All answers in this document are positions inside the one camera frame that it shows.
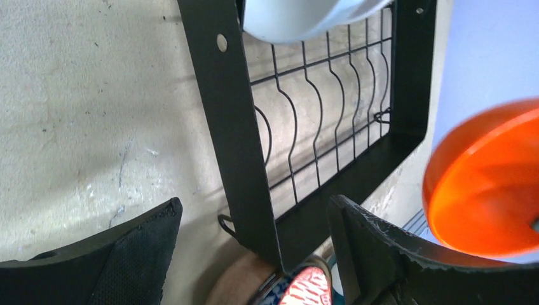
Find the orange plastic lid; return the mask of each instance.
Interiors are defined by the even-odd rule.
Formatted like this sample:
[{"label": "orange plastic lid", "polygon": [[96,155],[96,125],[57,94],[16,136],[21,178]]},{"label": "orange plastic lid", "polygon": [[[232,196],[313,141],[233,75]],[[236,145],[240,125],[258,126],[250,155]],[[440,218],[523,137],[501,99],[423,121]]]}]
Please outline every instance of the orange plastic lid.
[{"label": "orange plastic lid", "polygon": [[423,181],[434,236],[472,255],[539,250],[539,98],[464,122],[436,148]]}]

